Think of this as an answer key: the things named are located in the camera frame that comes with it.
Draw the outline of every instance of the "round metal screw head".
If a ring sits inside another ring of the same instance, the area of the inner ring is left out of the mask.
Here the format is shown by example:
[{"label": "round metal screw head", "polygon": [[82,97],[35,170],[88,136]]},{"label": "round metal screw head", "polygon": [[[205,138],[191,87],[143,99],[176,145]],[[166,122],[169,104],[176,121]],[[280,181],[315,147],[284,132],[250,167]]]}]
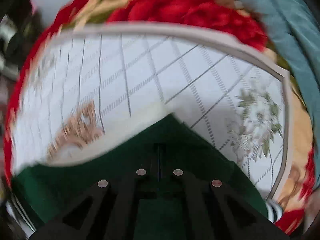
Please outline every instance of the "round metal screw head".
[{"label": "round metal screw head", "polygon": [[211,181],[211,185],[214,187],[221,187],[222,182],[218,179],[214,179],[213,181]]},{"label": "round metal screw head", "polygon": [[139,169],[139,170],[136,171],[136,173],[137,173],[137,175],[139,175],[139,176],[143,176],[143,175],[145,175],[147,172],[146,172],[145,169]]},{"label": "round metal screw head", "polygon": [[106,186],[108,186],[108,181],[105,180],[105,179],[102,179],[102,180],[100,180],[100,181],[98,182],[98,186],[99,186],[99,187],[106,187]]},{"label": "round metal screw head", "polygon": [[173,174],[176,175],[176,176],[181,176],[183,174],[183,170],[180,170],[180,169],[175,169],[173,171]]}]

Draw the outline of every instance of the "dark object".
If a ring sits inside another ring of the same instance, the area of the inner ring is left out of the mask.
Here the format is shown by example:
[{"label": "dark object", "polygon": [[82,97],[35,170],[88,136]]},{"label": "dark object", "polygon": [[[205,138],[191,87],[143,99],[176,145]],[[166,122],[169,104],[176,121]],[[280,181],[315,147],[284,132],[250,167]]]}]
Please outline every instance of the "dark object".
[{"label": "dark object", "polygon": [[18,78],[18,71],[42,31],[40,15],[32,12],[30,0],[15,0],[0,24],[0,57],[5,60],[1,66],[3,75],[13,80]]},{"label": "dark object", "polygon": [[[30,240],[133,239],[139,200],[157,198],[156,192],[143,190],[148,175],[142,171],[126,175],[118,185],[105,180],[94,184]],[[187,239],[289,239],[226,183],[201,181],[182,170],[175,170],[171,179],[180,187],[167,198],[183,203]]]},{"label": "dark object", "polygon": [[318,240],[320,239],[320,213],[313,220],[311,226],[302,237],[303,240]]},{"label": "dark object", "polygon": [[[5,196],[9,196],[8,188],[5,184],[5,178],[0,178],[0,180],[3,182],[3,185],[5,186]],[[5,199],[0,204],[0,236],[1,239],[5,240],[25,240],[27,239],[26,234],[21,229],[20,225],[15,221],[14,218],[12,218],[8,213],[6,209],[6,202],[7,199]]]}]

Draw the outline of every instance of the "red floral fabric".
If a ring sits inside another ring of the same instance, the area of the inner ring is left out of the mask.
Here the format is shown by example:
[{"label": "red floral fabric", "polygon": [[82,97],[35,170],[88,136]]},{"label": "red floral fabric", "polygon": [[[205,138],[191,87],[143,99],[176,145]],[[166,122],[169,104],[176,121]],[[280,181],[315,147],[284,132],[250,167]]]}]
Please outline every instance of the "red floral fabric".
[{"label": "red floral fabric", "polygon": [[156,21],[210,28],[233,34],[260,51],[267,43],[267,35],[255,20],[213,0],[132,0],[127,7],[116,9],[107,23],[115,21]]},{"label": "red floral fabric", "polygon": [[[296,181],[295,187],[299,188],[299,186],[301,186],[301,190],[298,190],[296,193],[292,194],[292,197],[294,197],[295,194],[299,194],[298,199],[301,200],[302,198],[304,198],[304,203],[308,202],[308,199],[313,192],[313,186],[315,184],[315,164],[313,161],[313,155],[314,147],[312,147],[308,154],[308,162],[305,166],[306,175],[303,182],[301,183],[299,181]],[[302,205],[300,209],[284,212],[280,220],[276,222],[275,225],[286,234],[290,235],[301,224],[304,218],[304,208],[304,205]]]}]

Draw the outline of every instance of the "green cloth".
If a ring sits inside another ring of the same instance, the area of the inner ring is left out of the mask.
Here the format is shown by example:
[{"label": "green cloth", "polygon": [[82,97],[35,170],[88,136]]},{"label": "green cloth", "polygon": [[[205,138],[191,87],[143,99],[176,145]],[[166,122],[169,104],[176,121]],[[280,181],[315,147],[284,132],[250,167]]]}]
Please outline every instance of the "green cloth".
[{"label": "green cloth", "polygon": [[[159,151],[155,144],[160,144]],[[141,200],[134,239],[184,239],[181,204],[164,198],[176,186],[173,169],[192,172],[198,179],[220,179],[267,217],[259,192],[234,162],[228,161],[204,139],[165,117],[110,152],[72,167],[36,165],[12,179],[12,189],[36,227],[59,214],[68,203],[100,179],[119,181],[125,174],[144,168],[147,185],[157,191],[156,200]]]}]

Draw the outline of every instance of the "beige fabric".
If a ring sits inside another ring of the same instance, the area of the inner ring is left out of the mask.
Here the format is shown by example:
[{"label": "beige fabric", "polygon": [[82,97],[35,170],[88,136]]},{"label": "beige fabric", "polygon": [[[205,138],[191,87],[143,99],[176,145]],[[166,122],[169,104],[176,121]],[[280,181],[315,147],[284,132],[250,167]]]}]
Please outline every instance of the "beige fabric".
[{"label": "beige fabric", "polygon": [[302,183],[308,177],[306,164],[312,148],[313,134],[311,120],[303,100],[297,89],[292,85],[293,109],[293,159],[289,177],[284,184],[278,202],[285,211],[304,208],[305,197],[299,199]]}]

